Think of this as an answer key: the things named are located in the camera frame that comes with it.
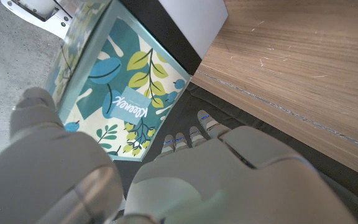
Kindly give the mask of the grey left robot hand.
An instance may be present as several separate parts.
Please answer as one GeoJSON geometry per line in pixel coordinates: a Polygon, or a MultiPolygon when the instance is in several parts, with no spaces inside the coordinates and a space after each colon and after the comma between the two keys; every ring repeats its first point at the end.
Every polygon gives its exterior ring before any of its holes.
{"type": "Polygon", "coordinates": [[[12,110],[0,153],[0,223],[355,223],[299,153],[247,126],[229,129],[204,111],[191,144],[167,136],[129,190],[89,135],[68,132],[43,88],[12,110]]]}

